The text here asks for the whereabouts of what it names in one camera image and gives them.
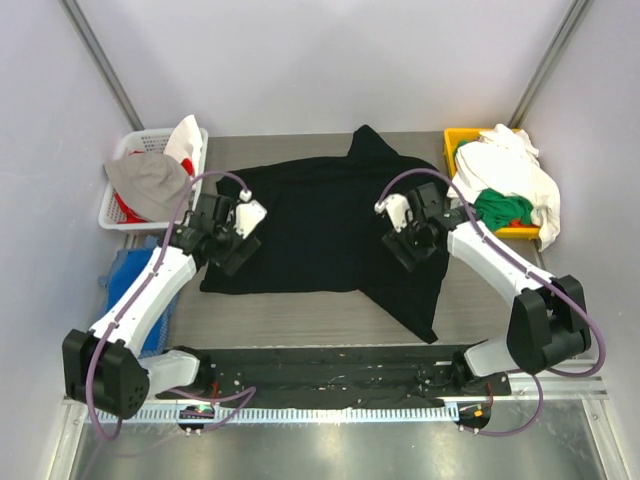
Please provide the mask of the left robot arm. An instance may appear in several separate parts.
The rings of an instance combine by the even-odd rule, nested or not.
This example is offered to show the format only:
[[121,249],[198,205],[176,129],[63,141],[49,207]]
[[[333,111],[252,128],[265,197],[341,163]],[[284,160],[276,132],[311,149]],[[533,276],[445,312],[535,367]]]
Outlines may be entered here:
[[132,418],[145,400],[180,388],[200,399],[214,370],[208,355],[176,347],[144,358],[142,347],[161,314],[204,266],[235,274],[257,251],[257,226],[267,210],[249,192],[239,199],[206,195],[187,221],[168,229],[142,272],[104,316],[62,343],[69,398],[121,419]]

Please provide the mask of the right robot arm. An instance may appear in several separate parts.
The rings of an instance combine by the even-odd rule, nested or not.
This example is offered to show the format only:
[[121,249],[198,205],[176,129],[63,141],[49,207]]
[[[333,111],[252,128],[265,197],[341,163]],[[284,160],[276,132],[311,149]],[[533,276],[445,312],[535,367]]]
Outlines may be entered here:
[[488,377],[512,370],[536,375],[590,349],[584,291],[525,261],[476,219],[471,207],[450,207],[433,184],[390,194],[374,210],[389,219],[383,242],[409,271],[435,253],[449,253],[487,281],[510,306],[505,335],[455,353],[451,380],[472,395]]

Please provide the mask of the black t shirt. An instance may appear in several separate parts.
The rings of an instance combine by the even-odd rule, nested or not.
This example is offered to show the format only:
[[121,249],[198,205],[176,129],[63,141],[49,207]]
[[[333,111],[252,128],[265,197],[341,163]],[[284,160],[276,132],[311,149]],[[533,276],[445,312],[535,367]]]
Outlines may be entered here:
[[409,272],[383,244],[390,222],[374,205],[397,175],[428,162],[397,153],[371,127],[343,156],[296,159],[237,171],[267,210],[261,245],[233,276],[209,267],[200,289],[231,295],[360,291],[427,343],[449,256],[435,252]]

